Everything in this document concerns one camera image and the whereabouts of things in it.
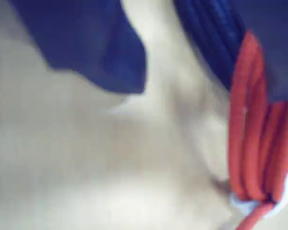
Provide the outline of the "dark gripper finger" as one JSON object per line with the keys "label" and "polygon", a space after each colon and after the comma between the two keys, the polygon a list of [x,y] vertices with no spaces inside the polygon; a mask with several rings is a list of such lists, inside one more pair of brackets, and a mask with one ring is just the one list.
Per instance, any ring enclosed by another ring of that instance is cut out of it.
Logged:
{"label": "dark gripper finger", "polygon": [[144,92],[145,48],[119,0],[14,0],[12,5],[52,68],[75,71],[109,92]]}
{"label": "dark gripper finger", "polygon": [[232,4],[263,47],[270,101],[288,101],[288,0],[234,0]]}

